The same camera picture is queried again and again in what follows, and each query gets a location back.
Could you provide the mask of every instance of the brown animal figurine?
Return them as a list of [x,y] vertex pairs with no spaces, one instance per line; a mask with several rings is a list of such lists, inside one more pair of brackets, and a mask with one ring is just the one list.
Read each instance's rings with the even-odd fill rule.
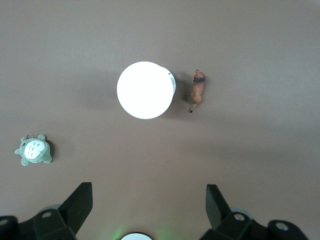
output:
[[190,113],[193,112],[197,107],[199,107],[202,101],[202,93],[205,87],[206,76],[203,72],[200,72],[199,69],[195,71],[195,75],[193,76],[193,87],[192,87],[192,97],[195,104],[190,109]]

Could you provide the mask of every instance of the glowing white lamp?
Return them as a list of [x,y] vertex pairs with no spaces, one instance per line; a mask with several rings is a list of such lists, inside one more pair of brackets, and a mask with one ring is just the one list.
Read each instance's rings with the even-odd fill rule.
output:
[[116,87],[123,109],[138,119],[153,119],[163,114],[175,91],[176,81],[171,72],[149,61],[128,66]]
[[121,240],[152,240],[152,239],[143,233],[134,232],[124,236]]

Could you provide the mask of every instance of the figurine's tail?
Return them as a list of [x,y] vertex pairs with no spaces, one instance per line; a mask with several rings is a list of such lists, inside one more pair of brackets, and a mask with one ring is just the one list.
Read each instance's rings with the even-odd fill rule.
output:
[[196,108],[198,108],[200,105],[200,102],[198,101],[196,104],[193,104],[191,109],[189,110],[189,113],[192,113]]

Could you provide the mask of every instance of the green plush toy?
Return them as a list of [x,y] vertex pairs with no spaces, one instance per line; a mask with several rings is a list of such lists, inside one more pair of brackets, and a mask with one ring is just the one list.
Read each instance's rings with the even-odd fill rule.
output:
[[37,138],[34,138],[32,134],[27,134],[26,137],[21,138],[20,148],[15,150],[15,154],[22,156],[21,164],[27,166],[31,163],[50,163],[52,157],[50,155],[50,146],[46,142],[46,136],[40,134]]

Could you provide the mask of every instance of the metal ring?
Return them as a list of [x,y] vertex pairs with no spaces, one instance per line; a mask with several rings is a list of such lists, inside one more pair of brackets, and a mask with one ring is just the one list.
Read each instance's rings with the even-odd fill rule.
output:
[[26,137],[27,139],[29,139],[29,138],[28,138],[28,136],[29,136],[29,135],[31,135],[31,136],[32,136],[32,137],[30,137],[31,139],[34,139],[34,138],[35,138],[35,137],[34,137],[34,135],[33,135],[32,133],[28,133],[25,137]]

